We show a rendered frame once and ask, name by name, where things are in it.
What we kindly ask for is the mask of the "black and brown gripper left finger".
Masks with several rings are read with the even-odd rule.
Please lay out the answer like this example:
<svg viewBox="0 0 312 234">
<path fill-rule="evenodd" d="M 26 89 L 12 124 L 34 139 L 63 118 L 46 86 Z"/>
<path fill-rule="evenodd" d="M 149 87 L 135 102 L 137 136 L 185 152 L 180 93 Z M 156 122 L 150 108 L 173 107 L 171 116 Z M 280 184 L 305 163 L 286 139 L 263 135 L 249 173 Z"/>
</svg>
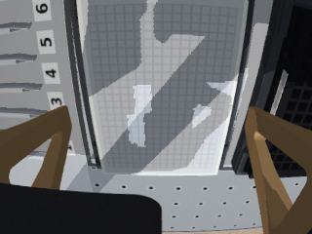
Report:
<svg viewBox="0 0 312 234">
<path fill-rule="evenodd" d="M 11 168 L 51 137 L 42 167 L 31 187 L 59 190 L 71 129 L 68 107 L 63 105 L 1 131 L 0 182 L 11 184 Z"/>
</svg>

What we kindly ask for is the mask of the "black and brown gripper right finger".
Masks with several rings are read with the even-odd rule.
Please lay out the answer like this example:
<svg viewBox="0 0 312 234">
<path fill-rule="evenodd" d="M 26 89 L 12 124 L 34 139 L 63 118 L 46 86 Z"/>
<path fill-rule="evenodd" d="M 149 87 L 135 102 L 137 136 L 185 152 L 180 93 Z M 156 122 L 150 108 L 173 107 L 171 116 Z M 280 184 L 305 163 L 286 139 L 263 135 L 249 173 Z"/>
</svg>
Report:
<svg viewBox="0 0 312 234">
<path fill-rule="evenodd" d="M 250 106 L 245 132 L 263 234 L 307 234 L 312 228 L 312 131 Z M 276 172 L 264 138 L 306 171 L 306 184 L 294 203 Z"/>
</svg>

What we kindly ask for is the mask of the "white multi-well plate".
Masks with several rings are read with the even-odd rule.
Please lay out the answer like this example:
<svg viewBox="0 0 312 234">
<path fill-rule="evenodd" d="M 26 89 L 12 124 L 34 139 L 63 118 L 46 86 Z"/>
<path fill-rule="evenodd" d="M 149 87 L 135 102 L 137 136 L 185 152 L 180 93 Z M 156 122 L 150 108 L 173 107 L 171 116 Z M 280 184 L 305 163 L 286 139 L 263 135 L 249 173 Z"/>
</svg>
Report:
<svg viewBox="0 0 312 234">
<path fill-rule="evenodd" d="M 215 176 L 248 0 L 76 0 L 103 174 Z"/>
</svg>

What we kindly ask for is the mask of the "black well plate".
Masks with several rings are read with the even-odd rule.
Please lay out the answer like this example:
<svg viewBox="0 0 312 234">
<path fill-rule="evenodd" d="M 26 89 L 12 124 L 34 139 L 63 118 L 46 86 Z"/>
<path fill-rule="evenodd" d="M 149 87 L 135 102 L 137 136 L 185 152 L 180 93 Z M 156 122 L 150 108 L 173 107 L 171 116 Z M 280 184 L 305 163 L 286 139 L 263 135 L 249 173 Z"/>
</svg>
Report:
<svg viewBox="0 0 312 234">
<path fill-rule="evenodd" d="M 263 110 L 312 131 L 312 10 L 310 9 L 292 6 L 287 37 L 283 40 Z M 307 176 L 306 171 L 297 162 L 269 140 L 264 139 L 279 177 Z"/>
</svg>

